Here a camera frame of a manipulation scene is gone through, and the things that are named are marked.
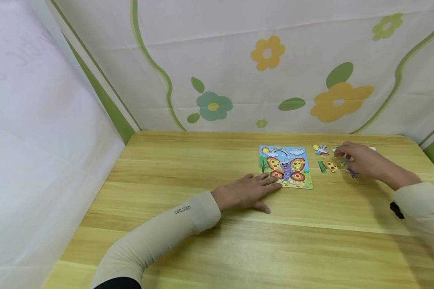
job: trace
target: flower pattern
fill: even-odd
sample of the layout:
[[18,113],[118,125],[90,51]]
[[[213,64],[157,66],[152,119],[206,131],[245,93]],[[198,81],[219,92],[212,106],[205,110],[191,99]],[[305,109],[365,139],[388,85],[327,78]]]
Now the flower pattern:
[[375,36],[373,36],[373,41],[391,37],[394,31],[399,28],[402,23],[402,13],[384,16],[372,29],[372,32],[375,34]]
[[[270,55],[264,55],[266,51],[271,52]],[[257,62],[257,70],[264,71],[267,67],[277,67],[278,63],[280,63],[280,56],[284,52],[285,46],[281,44],[280,38],[272,35],[268,40],[260,39],[257,41],[256,49],[251,52],[251,59]]]
[[256,125],[258,128],[265,128],[267,126],[267,124],[268,124],[268,121],[266,119],[259,119],[256,122]]
[[374,91],[372,86],[352,88],[347,82],[333,85],[327,92],[315,97],[315,106],[310,114],[316,116],[321,122],[333,122],[346,114],[359,109],[363,101]]
[[196,99],[199,114],[207,121],[225,119],[227,112],[233,108],[228,97],[219,96],[215,92],[207,91]]

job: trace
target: left hand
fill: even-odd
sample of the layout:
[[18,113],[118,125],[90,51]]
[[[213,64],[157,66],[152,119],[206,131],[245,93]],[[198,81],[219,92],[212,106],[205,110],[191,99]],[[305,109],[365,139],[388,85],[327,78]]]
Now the left hand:
[[277,177],[268,177],[268,173],[254,177],[254,174],[250,173],[232,183],[216,188],[211,194],[221,212],[240,207],[256,208],[269,214],[271,213],[270,208],[259,199],[281,187]]

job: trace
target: butterfly wing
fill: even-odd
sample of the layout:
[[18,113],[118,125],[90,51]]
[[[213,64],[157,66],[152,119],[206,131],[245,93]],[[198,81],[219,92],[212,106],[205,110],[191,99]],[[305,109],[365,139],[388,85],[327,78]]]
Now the butterfly wing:
[[278,177],[279,179],[283,177],[283,169],[281,168],[280,161],[278,161],[278,159],[274,157],[268,157],[267,164],[272,170],[270,177]]
[[283,173],[280,171],[272,171],[270,177],[277,177],[278,179],[283,179]]
[[333,164],[330,161],[326,163],[326,167],[329,168],[332,173],[336,173],[336,170],[339,169],[337,165]]
[[302,171],[304,167],[305,159],[303,158],[295,158],[291,161],[291,171]]
[[268,157],[267,158],[267,164],[274,171],[283,171],[283,169],[281,168],[281,165],[280,165],[280,161],[278,161],[278,159],[276,159],[274,157]]
[[303,173],[299,173],[298,171],[296,173],[294,173],[291,176],[291,179],[295,180],[296,182],[302,182],[303,180],[305,180],[305,174]]

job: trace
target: white curtain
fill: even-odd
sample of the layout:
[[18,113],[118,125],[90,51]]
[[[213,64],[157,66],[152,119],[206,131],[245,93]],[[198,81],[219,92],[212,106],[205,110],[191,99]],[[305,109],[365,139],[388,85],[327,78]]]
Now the white curtain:
[[0,0],[0,288],[43,286],[123,147],[28,4]]
[[125,139],[403,134],[434,162],[434,0],[45,2]]

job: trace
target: wooden table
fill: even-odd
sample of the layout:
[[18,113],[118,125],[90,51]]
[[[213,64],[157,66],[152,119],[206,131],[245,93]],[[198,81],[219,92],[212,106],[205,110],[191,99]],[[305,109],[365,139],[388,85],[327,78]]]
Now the wooden table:
[[271,215],[226,212],[148,268],[144,289],[434,288],[434,253],[389,209],[391,190],[321,173],[312,145],[350,140],[434,184],[434,165],[402,136],[143,131],[132,137],[49,277],[86,289],[116,240],[192,195],[258,172],[259,145],[305,147],[314,190],[266,197]]

